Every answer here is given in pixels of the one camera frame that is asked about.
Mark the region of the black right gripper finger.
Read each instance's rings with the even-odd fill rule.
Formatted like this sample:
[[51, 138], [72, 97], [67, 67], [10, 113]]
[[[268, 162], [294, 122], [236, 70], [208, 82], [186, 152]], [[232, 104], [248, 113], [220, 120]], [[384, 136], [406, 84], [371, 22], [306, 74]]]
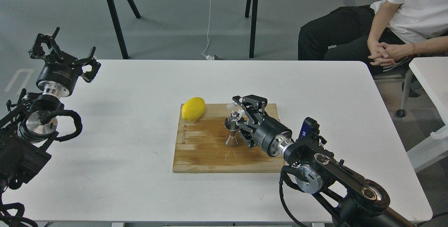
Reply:
[[249, 133], [255, 133], [259, 125], [264, 121], [264, 98], [260, 96], [234, 96], [232, 100], [239, 104], [245, 111], [243, 117], [239, 120], [240, 128]]
[[247, 116], [247, 121], [243, 122], [241, 128], [245, 144], [249, 148], [268, 148], [268, 116], [265, 112], [267, 99], [248, 95], [242, 98], [242, 105]]

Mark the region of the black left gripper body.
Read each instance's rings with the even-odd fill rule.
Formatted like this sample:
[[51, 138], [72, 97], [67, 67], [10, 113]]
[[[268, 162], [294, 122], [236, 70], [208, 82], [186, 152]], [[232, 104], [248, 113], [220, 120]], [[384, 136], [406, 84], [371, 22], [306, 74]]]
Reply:
[[62, 85], [63, 97], [68, 97], [73, 93], [77, 78], [83, 73], [84, 63], [77, 63], [77, 58], [67, 53], [58, 56], [50, 53], [45, 58], [44, 67], [36, 82], [40, 90], [44, 90], [44, 85], [48, 82], [55, 82]]

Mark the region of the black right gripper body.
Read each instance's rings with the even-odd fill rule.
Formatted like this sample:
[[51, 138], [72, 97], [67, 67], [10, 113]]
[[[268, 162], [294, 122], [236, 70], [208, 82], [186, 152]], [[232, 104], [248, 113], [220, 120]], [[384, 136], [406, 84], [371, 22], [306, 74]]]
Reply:
[[293, 144], [292, 131], [266, 114], [253, 134], [253, 141], [270, 157], [283, 155], [286, 147]]

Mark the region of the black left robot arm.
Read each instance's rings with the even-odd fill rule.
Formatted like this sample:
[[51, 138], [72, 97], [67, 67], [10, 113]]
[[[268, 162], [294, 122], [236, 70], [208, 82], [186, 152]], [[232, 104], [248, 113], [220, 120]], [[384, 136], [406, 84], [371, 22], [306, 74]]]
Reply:
[[90, 83], [101, 63], [93, 47], [88, 57], [78, 59], [63, 52], [53, 34], [38, 34], [29, 56], [42, 59], [44, 66], [36, 82], [38, 93], [21, 90], [17, 103], [7, 101], [8, 114], [1, 119], [1, 194], [29, 183], [49, 162], [47, 152], [53, 141], [68, 141], [83, 129], [80, 115], [64, 108], [62, 97], [70, 96], [78, 78]]

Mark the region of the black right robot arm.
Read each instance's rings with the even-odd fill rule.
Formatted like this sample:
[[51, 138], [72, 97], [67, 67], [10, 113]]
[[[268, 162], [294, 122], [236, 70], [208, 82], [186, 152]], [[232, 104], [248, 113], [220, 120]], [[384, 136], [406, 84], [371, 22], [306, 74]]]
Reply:
[[279, 177], [279, 196], [287, 215], [303, 226], [288, 209], [283, 184], [312, 195], [332, 217], [336, 227], [412, 227], [413, 223], [390, 208], [388, 193], [376, 182], [336, 161], [324, 148], [320, 125], [304, 119], [298, 139], [292, 131], [270, 117], [267, 99], [256, 95], [234, 96], [229, 118], [249, 148], [258, 146], [270, 157], [281, 155], [286, 163]]

